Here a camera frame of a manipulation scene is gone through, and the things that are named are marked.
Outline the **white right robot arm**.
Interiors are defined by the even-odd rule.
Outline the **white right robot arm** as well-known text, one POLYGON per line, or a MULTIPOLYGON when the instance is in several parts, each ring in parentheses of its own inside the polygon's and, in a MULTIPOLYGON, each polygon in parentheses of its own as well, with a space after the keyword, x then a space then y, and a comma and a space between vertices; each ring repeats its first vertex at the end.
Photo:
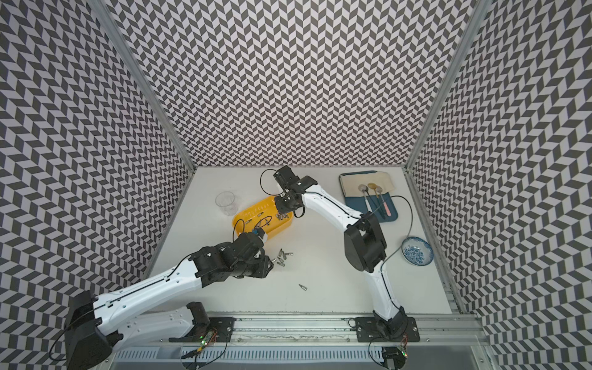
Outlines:
POLYGON ((372 296, 376 330, 384 339, 395 341, 404 336, 409 317, 391 293, 385 271, 387 243, 378 218, 350 208, 323 189, 309 176, 298 177, 289 166, 274 171, 280 193, 274 203, 282 214, 315 211, 344 235, 345 257, 354 269, 364 274, 372 296))

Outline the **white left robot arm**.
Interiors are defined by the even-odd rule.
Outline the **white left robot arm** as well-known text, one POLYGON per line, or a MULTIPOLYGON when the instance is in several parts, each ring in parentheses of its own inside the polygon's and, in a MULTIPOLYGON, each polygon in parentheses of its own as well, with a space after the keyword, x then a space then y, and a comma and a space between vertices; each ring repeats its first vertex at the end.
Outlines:
POLYGON ((95 296, 84 291, 69 302, 64 339, 66 367, 91 369, 114 352, 160 339, 206 343, 217 328, 200 302, 171 311, 154 308, 184 294, 196 293, 229 277, 266 278, 272 270, 265 254, 267 235, 244 232, 233 242, 203 247, 175 267, 135 285, 95 296))

